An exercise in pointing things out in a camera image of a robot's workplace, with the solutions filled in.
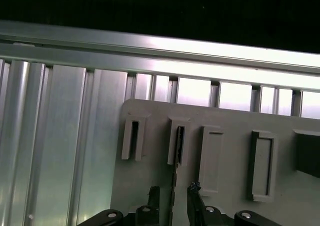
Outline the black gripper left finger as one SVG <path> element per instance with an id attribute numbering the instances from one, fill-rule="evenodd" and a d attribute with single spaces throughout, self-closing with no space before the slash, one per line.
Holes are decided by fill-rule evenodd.
<path id="1" fill-rule="evenodd" d="M 152 186 L 146 205 L 138 207 L 126 216 L 116 209 L 103 210 L 86 220 L 87 226 L 159 226 L 160 187 Z"/>

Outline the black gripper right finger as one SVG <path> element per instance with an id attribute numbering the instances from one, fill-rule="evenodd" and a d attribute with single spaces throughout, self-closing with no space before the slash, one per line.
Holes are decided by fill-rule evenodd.
<path id="1" fill-rule="evenodd" d="M 250 210 L 230 217 L 214 206 L 206 206 L 200 196 L 200 183 L 187 188 L 187 216 L 191 226 L 277 226 L 278 223 Z"/>

